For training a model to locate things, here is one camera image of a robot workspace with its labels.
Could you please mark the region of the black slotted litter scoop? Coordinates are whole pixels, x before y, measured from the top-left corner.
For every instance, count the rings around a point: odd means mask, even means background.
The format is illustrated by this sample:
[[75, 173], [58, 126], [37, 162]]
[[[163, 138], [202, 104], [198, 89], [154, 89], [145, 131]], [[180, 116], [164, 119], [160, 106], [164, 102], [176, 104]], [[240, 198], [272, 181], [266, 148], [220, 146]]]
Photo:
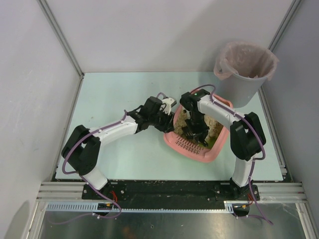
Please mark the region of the black slotted litter scoop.
[[190, 119], [186, 119], [185, 123], [186, 126], [182, 128], [182, 131], [186, 139], [192, 140], [196, 144], [201, 144], [204, 147], [207, 147], [208, 143], [205, 139], [209, 133], [209, 127], [206, 125], [206, 123], [193, 123]]

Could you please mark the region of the pink and green litter box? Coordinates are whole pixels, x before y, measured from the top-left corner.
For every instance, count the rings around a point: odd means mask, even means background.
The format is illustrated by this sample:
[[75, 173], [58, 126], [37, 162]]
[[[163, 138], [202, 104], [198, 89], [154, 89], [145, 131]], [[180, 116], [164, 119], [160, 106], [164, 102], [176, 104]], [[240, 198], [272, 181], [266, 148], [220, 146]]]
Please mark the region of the pink and green litter box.
[[[177, 117], [179, 113], [181, 112], [181, 110], [184, 110], [184, 109], [185, 108], [182, 105], [180, 105], [177, 108], [173, 118], [173, 125], [177, 121]], [[215, 160], [215, 158], [218, 156], [218, 154], [220, 153], [222, 147], [224, 146], [226, 142], [228, 135], [229, 135], [229, 130], [225, 126], [223, 126], [223, 129], [221, 130], [220, 135], [218, 136], [217, 139], [207, 141], [208, 143], [207, 147], [204, 147], [201, 144], [196, 144], [192, 140], [184, 139], [181, 136], [177, 135], [174, 131], [166, 133], [164, 135], [164, 141], [166, 142], [168, 146], [170, 146], [176, 152], [190, 159], [208, 163]]]

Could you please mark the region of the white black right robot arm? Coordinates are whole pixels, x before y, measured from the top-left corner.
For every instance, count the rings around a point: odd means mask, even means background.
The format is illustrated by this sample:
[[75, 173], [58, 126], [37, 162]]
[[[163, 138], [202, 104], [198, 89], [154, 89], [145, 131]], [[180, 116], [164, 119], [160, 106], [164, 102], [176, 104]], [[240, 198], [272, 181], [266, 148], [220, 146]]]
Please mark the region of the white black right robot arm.
[[212, 93], [201, 89], [195, 93], [186, 92], [181, 96], [180, 104], [190, 113], [186, 126], [182, 129], [187, 139], [207, 145], [209, 127], [204, 121], [208, 115], [230, 132], [230, 147], [236, 156], [235, 169], [225, 194], [239, 198], [252, 188], [252, 172], [257, 154], [263, 153], [266, 138], [259, 117], [251, 112], [241, 114], [216, 99]]

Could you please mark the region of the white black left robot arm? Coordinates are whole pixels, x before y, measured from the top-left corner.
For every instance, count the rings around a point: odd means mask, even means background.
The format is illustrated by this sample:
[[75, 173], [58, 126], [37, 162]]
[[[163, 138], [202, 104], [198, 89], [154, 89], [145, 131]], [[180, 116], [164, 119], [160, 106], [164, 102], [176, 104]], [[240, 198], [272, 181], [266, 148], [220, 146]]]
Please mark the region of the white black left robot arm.
[[97, 167], [100, 148], [124, 136], [133, 135], [149, 126], [168, 133], [174, 131], [172, 108], [176, 100], [171, 97], [149, 97], [143, 105], [107, 126], [86, 128], [75, 127], [65, 143], [61, 156], [64, 161], [62, 172], [66, 175], [78, 174], [87, 184], [101, 190], [107, 183], [107, 177]]

